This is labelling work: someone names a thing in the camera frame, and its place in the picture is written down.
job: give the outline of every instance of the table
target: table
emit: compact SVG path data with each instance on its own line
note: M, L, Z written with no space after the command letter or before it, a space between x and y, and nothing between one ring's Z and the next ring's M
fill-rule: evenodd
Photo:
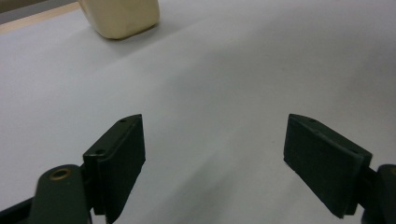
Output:
M396 3L161 0L103 39L82 12L0 35L0 210L141 113L147 162L118 223L360 223L283 162L289 113L396 161ZM95 223L105 223L96 217Z

